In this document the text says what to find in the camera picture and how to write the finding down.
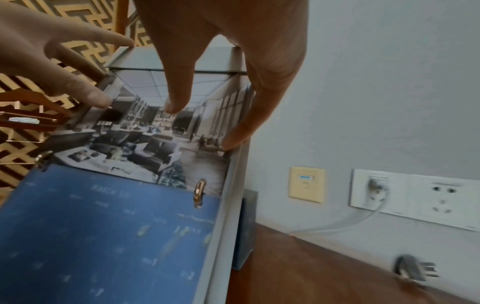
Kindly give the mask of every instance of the white cable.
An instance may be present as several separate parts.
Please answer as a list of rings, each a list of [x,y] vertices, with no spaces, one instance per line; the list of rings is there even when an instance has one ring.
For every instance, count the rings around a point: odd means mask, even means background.
[[[345,230],[349,230],[351,229],[352,227],[355,227],[357,225],[360,225],[360,224],[363,224],[365,223],[366,221],[370,220],[372,217],[374,217],[375,215],[379,214],[386,206],[387,204],[389,203],[389,199],[390,199],[390,189],[389,187],[382,183],[381,181],[379,181],[378,179],[375,179],[375,178],[372,178],[370,179],[370,181],[368,181],[368,188],[370,189],[370,191],[372,190],[382,190],[382,191],[385,191],[385,199],[383,200],[383,202],[380,204],[380,206],[378,206],[377,209],[375,209],[374,212],[370,213],[366,218],[364,218],[363,220],[357,222],[357,223],[353,223],[353,224],[350,224],[350,225],[347,225],[347,226],[343,226],[343,227],[338,227],[338,228],[330,228],[330,229],[323,229],[322,227],[314,227],[314,228],[308,228],[308,229],[303,229],[303,230],[298,230],[298,231],[294,231],[294,232],[290,232],[289,234],[290,235],[293,235],[293,234],[300,234],[300,233],[329,233],[329,232],[341,232],[341,231],[345,231]]]

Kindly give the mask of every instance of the wooden lattice screen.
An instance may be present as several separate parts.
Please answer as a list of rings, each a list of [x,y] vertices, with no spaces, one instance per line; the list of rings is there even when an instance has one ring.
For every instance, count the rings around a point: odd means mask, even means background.
[[[83,22],[88,22],[104,29],[112,30],[115,24],[116,16],[116,0],[0,0],[11,1],[16,4],[25,6],[32,10],[37,10],[54,16],[74,18]],[[150,38],[145,32],[140,21],[134,21],[135,42],[137,46],[145,46],[151,44]],[[108,57],[114,52],[114,47],[101,43],[90,42],[70,42],[65,46],[82,54],[89,61],[103,69],[103,64]],[[70,67],[65,67],[57,61],[57,63],[69,72],[79,74]],[[41,89],[32,81],[15,76],[7,76],[0,74],[0,92],[14,90],[18,88],[30,89],[41,92]],[[51,98],[52,101],[58,103],[65,108],[74,107],[77,102],[66,95]],[[1,107],[9,106],[11,103],[0,102]],[[23,106],[23,110],[38,111],[35,105]],[[10,129],[0,128],[0,163],[12,162],[33,162],[36,156],[37,144],[6,142]],[[16,131],[15,138],[18,140],[38,140],[40,134],[36,131]],[[0,166],[0,205],[8,196],[13,188],[28,173],[30,167],[21,165]]]

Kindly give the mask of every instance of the person's right hand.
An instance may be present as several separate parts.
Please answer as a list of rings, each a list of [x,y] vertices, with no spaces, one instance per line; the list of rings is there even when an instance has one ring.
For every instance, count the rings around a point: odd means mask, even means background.
[[[245,53],[256,98],[225,137],[231,149],[268,119],[303,63],[307,50],[308,0],[134,0],[163,63],[169,113],[189,102],[200,58],[213,37],[223,34]]]
[[[50,60],[58,59],[96,82],[101,80],[105,76],[102,71],[62,45],[75,40],[131,47],[135,44],[130,38],[100,27],[0,0],[0,73],[31,79],[50,96],[68,94],[80,102],[106,108],[112,98]]]

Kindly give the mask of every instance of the wooden table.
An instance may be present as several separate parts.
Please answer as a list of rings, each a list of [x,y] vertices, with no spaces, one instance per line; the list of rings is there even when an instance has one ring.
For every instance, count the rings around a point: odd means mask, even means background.
[[[473,303],[261,225],[228,288],[227,304]]]

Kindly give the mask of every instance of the wall socket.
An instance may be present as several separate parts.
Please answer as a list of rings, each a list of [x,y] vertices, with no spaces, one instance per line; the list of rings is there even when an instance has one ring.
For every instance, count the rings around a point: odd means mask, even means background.
[[[390,188],[382,213],[480,231],[480,181],[356,169],[350,206],[376,210],[381,193],[371,193],[371,178]]]

